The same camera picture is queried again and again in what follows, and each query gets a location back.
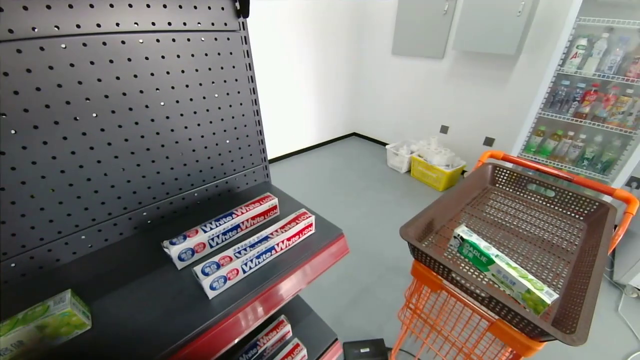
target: shelf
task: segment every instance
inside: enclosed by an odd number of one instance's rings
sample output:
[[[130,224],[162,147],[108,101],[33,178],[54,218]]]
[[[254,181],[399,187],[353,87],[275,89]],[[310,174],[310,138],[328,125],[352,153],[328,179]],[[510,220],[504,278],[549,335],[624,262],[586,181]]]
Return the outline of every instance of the shelf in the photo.
[[[582,174],[582,175],[585,175],[585,176],[588,176],[588,177],[593,177],[593,178],[598,179],[598,180],[609,182],[609,177],[608,176],[600,175],[600,174],[597,174],[595,172],[591,172],[591,171],[583,170],[581,168],[569,166],[569,165],[566,165],[566,164],[563,164],[563,163],[557,163],[555,161],[539,158],[537,156],[525,154],[524,152],[521,152],[520,155],[518,155],[518,156],[521,157],[521,158],[525,158],[525,159],[536,161],[538,163],[551,165],[551,166],[556,167],[556,168],[561,168],[563,170],[567,170],[567,171],[573,172],[575,174]]]
[[[599,17],[579,17],[576,22],[582,25],[614,26],[616,28],[640,29],[640,21],[622,19],[603,19]]]
[[[583,72],[581,70],[567,70],[564,67],[559,67],[556,73],[571,75],[571,76],[580,76],[582,78],[608,80],[608,81],[613,81],[614,83],[640,85],[640,79],[626,78],[624,76],[617,76],[617,75],[602,74],[601,72]]]
[[[291,324],[291,339],[297,338],[302,342],[305,348],[307,348],[307,356],[309,359],[335,359],[335,356],[342,353],[342,347],[336,333],[297,295],[258,325],[255,330],[240,339],[232,348],[222,354],[220,359],[239,359],[246,346],[281,315],[286,316]],[[286,344],[283,344],[280,349],[276,350],[275,354],[282,351],[285,346]],[[333,351],[336,346],[340,350],[338,354],[335,354]]]
[[[316,214],[312,236],[209,300],[191,267],[177,270],[160,241],[266,192],[278,197],[279,218],[307,208],[270,183],[255,185],[29,281],[8,285],[3,288],[1,316],[72,288],[90,306],[93,327],[55,348],[50,358],[214,358],[349,252],[342,230]]]
[[[554,114],[554,113],[548,113],[548,112],[545,112],[545,111],[539,112],[538,116],[546,117],[548,119],[556,119],[556,120],[562,120],[562,121],[566,121],[566,122],[572,122],[572,123],[578,124],[578,125],[591,126],[591,127],[597,128],[597,129],[603,129],[603,130],[607,130],[607,131],[612,131],[612,132],[618,133],[618,134],[624,134],[624,135],[630,135],[630,136],[637,135],[637,131],[633,131],[633,130],[629,130],[629,129],[623,129],[622,127],[615,127],[615,126],[610,126],[610,125],[607,125],[607,124],[600,124],[600,123],[597,123],[597,122],[576,119],[575,117],[567,117],[567,116],[558,115],[558,114]]]

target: black device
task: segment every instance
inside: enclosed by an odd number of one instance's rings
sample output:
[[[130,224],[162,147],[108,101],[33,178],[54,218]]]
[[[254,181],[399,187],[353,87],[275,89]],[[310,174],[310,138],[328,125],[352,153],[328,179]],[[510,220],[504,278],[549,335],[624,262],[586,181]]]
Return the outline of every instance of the black device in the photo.
[[[384,339],[349,341],[342,343],[344,360],[388,360]]]

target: white plastic crate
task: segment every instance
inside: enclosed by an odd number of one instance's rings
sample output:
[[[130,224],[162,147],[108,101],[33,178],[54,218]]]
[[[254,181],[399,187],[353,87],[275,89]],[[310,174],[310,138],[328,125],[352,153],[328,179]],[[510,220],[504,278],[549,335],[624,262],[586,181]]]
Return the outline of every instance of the white plastic crate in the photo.
[[[409,152],[407,154],[394,149],[405,145],[407,146],[407,149],[409,149]],[[387,145],[387,165],[401,174],[409,171],[409,169],[411,169],[411,155],[415,154],[415,152],[411,152],[410,148],[412,145],[413,142],[408,140],[403,140],[397,143],[390,143],[389,145]]]

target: orange shopping cart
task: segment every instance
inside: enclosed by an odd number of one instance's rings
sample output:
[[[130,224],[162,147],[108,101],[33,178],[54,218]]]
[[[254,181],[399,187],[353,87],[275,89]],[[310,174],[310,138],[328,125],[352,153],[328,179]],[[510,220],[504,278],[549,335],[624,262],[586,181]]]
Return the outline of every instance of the orange shopping cart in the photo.
[[[505,161],[623,201],[615,207],[525,172]],[[488,151],[459,185],[400,229],[414,257],[413,282],[398,313],[402,328],[392,359],[405,344],[416,358],[520,359],[559,340],[579,346],[591,327],[607,255],[636,214],[638,200],[622,189]],[[453,230],[469,226],[560,295],[540,317],[489,281],[448,247]]]

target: black baseboard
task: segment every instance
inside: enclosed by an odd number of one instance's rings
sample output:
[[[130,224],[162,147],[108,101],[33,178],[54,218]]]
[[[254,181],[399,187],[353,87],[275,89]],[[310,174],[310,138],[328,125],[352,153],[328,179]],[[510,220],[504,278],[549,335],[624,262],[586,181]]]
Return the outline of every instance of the black baseboard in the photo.
[[[382,141],[380,141],[380,140],[377,140],[377,139],[371,138],[371,137],[369,137],[369,136],[366,136],[366,135],[363,135],[363,134],[360,134],[360,133],[350,133],[350,134],[346,134],[346,135],[338,136],[338,137],[336,137],[336,138],[332,138],[332,139],[327,140],[327,141],[325,141],[325,142],[317,143],[317,144],[315,144],[315,145],[311,145],[311,146],[309,146],[309,147],[302,148],[302,149],[300,149],[300,150],[296,150],[296,151],[293,151],[293,152],[289,152],[289,153],[284,154],[284,155],[276,156],[275,158],[269,159],[269,164],[277,163],[278,161],[280,161],[280,160],[284,160],[284,159],[288,159],[288,158],[290,158],[291,156],[300,155],[300,154],[303,154],[303,153],[305,153],[305,152],[307,152],[307,151],[311,151],[311,150],[317,149],[317,148],[319,148],[319,147],[323,147],[323,146],[325,146],[325,145],[329,145],[329,144],[331,144],[331,143],[338,142],[338,141],[340,141],[340,140],[344,140],[344,139],[350,138],[350,137],[352,137],[352,136],[355,136],[355,137],[357,137],[357,138],[361,138],[361,139],[364,139],[364,140],[370,141],[370,142],[375,143],[375,144],[378,144],[378,145],[382,145],[382,146],[386,146],[386,145],[388,145],[388,143],[386,143],[386,142],[382,142]]]

